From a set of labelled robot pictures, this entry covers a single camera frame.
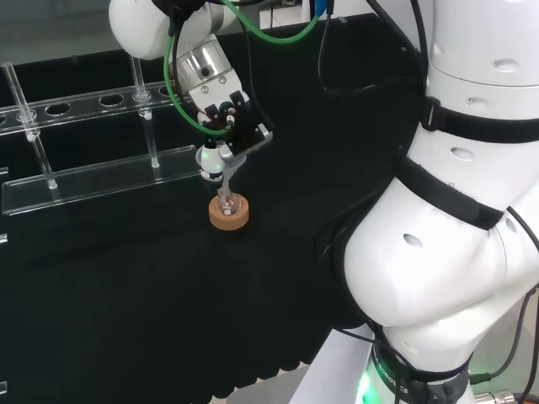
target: cork disk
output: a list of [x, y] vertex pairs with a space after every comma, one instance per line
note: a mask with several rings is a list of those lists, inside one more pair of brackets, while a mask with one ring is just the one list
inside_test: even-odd
[[217, 195], [210, 201], [210, 222], [220, 230], [232, 231], [245, 226], [249, 220], [249, 202], [240, 194], [238, 198], [242, 201], [242, 209], [235, 215], [224, 215], [217, 209]]

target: clear vial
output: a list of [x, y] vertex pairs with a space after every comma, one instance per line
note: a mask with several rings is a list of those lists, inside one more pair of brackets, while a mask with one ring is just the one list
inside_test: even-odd
[[242, 209], [242, 201], [233, 192], [225, 192], [219, 189], [219, 198], [216, 200], [217, 210], [223, 215], [235, 215]]

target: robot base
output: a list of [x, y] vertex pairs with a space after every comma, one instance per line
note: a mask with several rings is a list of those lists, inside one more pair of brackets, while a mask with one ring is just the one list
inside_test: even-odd
[[[357, 398], [356, 404], [393, 404], [395, 402], [395, 395], [382, 381], [372, 358], [369, 359], [367, 370], [361, 378]], [[474, 404], [475, 402], [472, 387], [468, 384], [464, 396], [456, 404]]]

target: black table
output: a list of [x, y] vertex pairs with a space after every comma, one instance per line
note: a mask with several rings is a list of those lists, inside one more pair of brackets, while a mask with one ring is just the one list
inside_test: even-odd
[[[215, 189], [201, 178], [3, 218], [0, 380], [11, 402], [207, 403], [310, 363], [330, 327], [359, 325], [345, 290], [315, 265], [313, 235], [392, 175], [420, 98], [395, 87], [326, 103], [316, 79], [322, 29], [287, 47], [253, 40], [257, 94], [277, 130], [232, 181], [251, 206], [241, 231], [210, 225]], [[242, 35], [221, 44], [248, 82]], [[401, 46], [373, 15], [334, 21], [326, 80], [352, 87], [413, 74]], [[161, 80], [161, 61], [143, 69]], [[17, 72], [29, 101], [131, 84], [122, 51]], [[11, 103], [0, 82], [0, 104]], [[172, 108], [154, 114], [158, 149], [203, 141]], [[142, 133], [126, 114], [42, 139], [61, 170], [144, 154]], [[11, 179], [39, 173], [22, 135], [0, 137], [0, 167]]]

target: black cable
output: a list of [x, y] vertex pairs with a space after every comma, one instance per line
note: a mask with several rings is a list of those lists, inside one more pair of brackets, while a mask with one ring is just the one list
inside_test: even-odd
[[[515, 400], [517, 401], [520, 401], [520, 398], [522, 397], [520, 393], [515, 393], [513, 396], [515, 397]], [[539, 404], [539, 396], [536, 396], [535, 394], [528, 394], [528, 396], [526, 397], [526, 401], [536, 402], [537, 404]]]
[[354, 89], [344, 89], [344, 88], [328, 88], [324, 78], [323, 78], [323, 58], [326, 53], [327, 43], [328, 43], [328, 37], [329, 37], [329, 27], [331, 25], [331, 18], [333, 16], [333, 12], [331, 11], [331, 6], [328, 4], [328, 17], [326, 19], [326, 24], [324, 25], [322, 40], [320, 42], [320, 50], [318, 51], [318, 70], [317, 70], [317, 78], [318, 78], [318, 85], [320, 88], [324, 91], [324, 94], [330, 99], [334, 101], [339, 100], [345, 100], [349, 96], [355, 96], [360, 93], [364, 93], [367, 91], [384, 88], [387, 86], [395, 86], [398, 84], [412, 84], [417, 85], [417, 79], [413, 77], [395, 77], [390, 78], [384, 82], [379, 82], [375, 84], [371, 84], [369, 86], [365, 86], [363, 88], [354, 88]]
[[[318, 253], [318, 242], [321, 237], [321, 235], [326, 232], [326, 230], [335, 222], [338, 220], [343, 219], [342, 221], [347, 221], [350, 217], [350, 214], [354, 213], [355, 210], [359, 209], [360, 207], [365, 206], [369, 202], [371, 202], [377, 195], [379, 195], [383, 190], [385, 190], [387, 185], [384, 183], [382, 186], [376, 188], [374, 191], [370, 192], [369, 194], [365, 195], [363, 198], [358, 200], [357, 202], [354, 202], [349, 207], [341, 210], [339, 213], [334, 215], [331, 219], [326, 221], [323, 225], [320, 226], [320, 230], [317, 231], [317, 234], [314, 237], [313, 241], [313, 252], [315, 254]], [[326, 247], [323, 249], [323, 255], [327, 252], [327, 250], [331, 247], [332, 243], [337, 241], [337, 233], [340, 232], [340, 228], [342, 226], [342, 221], [334, 228], [334, 231], [332, 232], [331, 242], [326, 245]]]
[[414, 55], [414, 59], [416, 60], [419, 71], [421, 73], [421, 83], [420, 83], [421, 92], [424, 93], [427, 77], [426, 77], [426, 71], [423, 68], [424, 63], [421, 59], [421, 55], [419, 55], [419, 53], [415, 50], [415, 47], [410, 41], [410, 39], [408, 38], [408, 36], [406, 36], [406, 34], [399, 28], [397, 23], [393, 21], [393, 19], [389, 16], [389, 14], [386, 13], [386, 10], [384, 10], [383, 7], [376, 0], [366, 0], [366, 1], [374, 10], [374, 12], [378, 14], [378, 17], [380, 17], [382, 21], [384, 21], [387, 25], [389, 25], [389, 27], [393, 30], [393, 32], [397, 34], [397, 36], [404, 43], [404, 47], [406, 48], [406, 50], [410, 52], [410, 55]]
[[531, 296], [536, 292], [536, 288], [533, 290], [530, 290], [528, 293], [526, 293], [526, 296], [524, 297], [524, 301], [522, 302], [522, 306], [520, 307], [520, 314], [518, 322], [516, 323], [516, 331], [515, 331], [515, 339], [513, 340], [513, 346], [511, 347], [511, 351], [505, 360], [504, 364], [496, 370], [493, 373], [481, 373], [478, 375], [470, 375], [470, 384], [471, 385], [478, 385], [479, 383], [484, 383], [486, 381], [491, 381], [495, 377], [500, 376], [502, 373], [504, 373], [511, 362], [513, 361], [513, 358], [515, 357], [516, 349], [519, 346], [520, 341], [520, 333], [522, 332], [522, 325], [524, 323], [524, 315], [526, 313], [526, 307], [528, 306], [528, 302], [530, 301]]
[[259, 98], [257, 97], [256, 92], [254, 91], [253, 55], [251, 52], [251, 40], [249, 39], [249, 32], [244, 23], [240, 21], [240, 24], [242, 25], [243, 37], [245, 38], [245, 45], [247, 46], [247, 58], [248, 58], [248, 65], [249, 65], [249, 86], [251, 90], [249, 96], [253, 100], [254, 107], [258, 110], [262, 118], [262, 121], [264, 122], [264, 125], [266, 126], [266, 129], [272, 132], [275, 130], [275, 125], [273, 121], [271, 120], [270, 116], [267, 115], [262, 109], [262, 105], [259, 102]]
[[423, 15], [418, 0], [410, 0], [414, 11], [415, 23], [418, 27], [419, 48], [421, 49], [421, 60], [423, 61], [423, 76], [429, 71], [429, 46], [427, 45], [427, 33], [424, 29]]
[[365, 341], [366, 343], [372, 343], [373, 345], [381, 346], [384, 349], [387, 349], [388, 351], [391, 351], [392, 354], [397, 355], [403, 361], [403, 363], [406, 364], [406, 366], [408, 366], [411, 370], [417, 371], [417, 369], [415, 369], [414, 366], [412, 364], [410, 364], [410, 362], [406, 358], [404, 358], [401, 355], [400, 352], [398, 352], [394, 347], [392, 347], [388, 343], [384, 343], [382, 341], [377, 341], [375, 339], [370, 339], [370, 338], [367, 338], [367, 337], [362, 337], [361, 335], [355, 335], [352, 332], [349, 332], [349, 331], [346, 331], [346, 330], [341, 330], [341, 329], [338, 329], [338, 328], [334, 328], [334, 330], [337, 331], [337, 332], [340, 332], [341, 334], [348, 335], [349, 337], [359, 339], [361, 341]]
[[320, 84], [320, 87], [322, 88], [323, 91], [328, 91], [328, 86], [326, 86], [326, 82], [323, 80], [322, 60], [326, 53], [326, 42], [328, 40], [331, 15], [332, 14], [329, 13], [328, 17], [326, 18], [326, 24], [324, 26], [323, 35], [322, 35], [322, 42], [320, 42], [320, 51], [318, 52], [318, 83]]
[[[515, 210], [512, 207], [507, 208], [507, 211], [511, 213], [511, 215], [516, 219], [516, 221], [519, 222], [519, 224], [522, 226], [522, 228], [524, 229], [528, 237], [533, 242], [537, 251], [539, 252], [539, 240], [537, 239], [537, 236], [533, 232], [533, 230], [528, 226], [528, 224], [524, 221], [524, 219], [522, 219], [522, 217], [520, 217], [520, 215], [515, 212]], [[534, 337], [534, 342], [533, 342], [533, 358], [531, 360], [530, 378], [528, 379], [526, 388], [522, 392], [522, 396], [519, 399], [519, 404], [523, 404], [525, 399], [527, 400], [527, 396], [530, 393], [531, 387], [533, 386], [533, 383], [536, 379], [538, 360], [539, 360], [539, 300], [537, 301], [536, 335]]]

